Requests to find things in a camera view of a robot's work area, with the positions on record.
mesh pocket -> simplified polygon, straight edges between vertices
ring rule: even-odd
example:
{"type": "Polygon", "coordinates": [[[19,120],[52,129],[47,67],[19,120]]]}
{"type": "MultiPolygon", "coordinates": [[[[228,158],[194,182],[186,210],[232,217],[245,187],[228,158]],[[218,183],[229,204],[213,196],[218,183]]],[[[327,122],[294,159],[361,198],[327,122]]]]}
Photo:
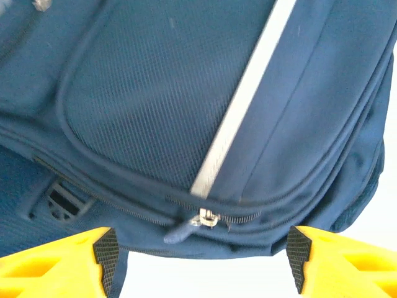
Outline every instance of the mesh pocket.
{"type": "Polygon", "coordinates": [[[87,154],[190,188],[273,1],[121,1],[70,76],[87,154]]]}

black plastic buckle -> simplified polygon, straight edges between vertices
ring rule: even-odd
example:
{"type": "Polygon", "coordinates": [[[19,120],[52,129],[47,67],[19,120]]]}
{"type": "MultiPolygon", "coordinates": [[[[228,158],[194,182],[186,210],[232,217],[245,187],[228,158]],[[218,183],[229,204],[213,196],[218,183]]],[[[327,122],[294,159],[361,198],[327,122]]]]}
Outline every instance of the black plastic buckle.
{"type": "Polygon", "coordinates": [[[95,201],[91,197],[86,202],[77,198],[63,186],[60,179],[48,189],[47,200],[51,216],[60,222],[69,222],[82,216],[95,201]]]}

white reflective strip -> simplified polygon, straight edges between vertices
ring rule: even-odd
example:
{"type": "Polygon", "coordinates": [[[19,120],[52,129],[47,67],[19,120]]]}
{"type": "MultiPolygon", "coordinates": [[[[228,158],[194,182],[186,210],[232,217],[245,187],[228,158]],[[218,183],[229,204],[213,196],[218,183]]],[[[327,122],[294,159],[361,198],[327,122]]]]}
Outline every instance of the white reflective strip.
{"type": "Polygon", "coordinates": [[[296,1],[277,0],[275,2],[190,193],[203,199],[208,197],[296,1]]]}

backpack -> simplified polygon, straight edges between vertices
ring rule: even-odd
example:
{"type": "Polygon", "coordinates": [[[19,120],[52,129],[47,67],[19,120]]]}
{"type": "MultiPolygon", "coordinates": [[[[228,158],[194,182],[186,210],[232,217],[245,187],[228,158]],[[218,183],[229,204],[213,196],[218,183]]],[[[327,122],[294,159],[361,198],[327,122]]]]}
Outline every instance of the backpack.
{"type": "Polygon", "coordinates": [[[33,4],[0,2],[2,255],[110,226],[124,251],[270,256],[372,198],[394,1],[33,4]]]}

zipper pull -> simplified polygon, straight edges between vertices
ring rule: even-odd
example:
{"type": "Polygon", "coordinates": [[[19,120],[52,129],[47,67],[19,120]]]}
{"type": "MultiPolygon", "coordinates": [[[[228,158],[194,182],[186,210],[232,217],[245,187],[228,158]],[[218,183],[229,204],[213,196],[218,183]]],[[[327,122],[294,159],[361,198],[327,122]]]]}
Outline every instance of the zipper pull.
{"type": "Polygon", "coordinates": [[[198,215],[168,232],[164,237],[164,242],[167,244],[183,242],[187,237],[195,233],[202,225],[211,228],[216,226],[219,218],[220,216],[215,215],[212,211],[201,208],[198,215]]]}
{"type": "Polygon", "coordinates": [[[33,1],[33,5],[37,11],[46,11],[50,8],[52,4],[52,0],[35,0],[33,1]]]}

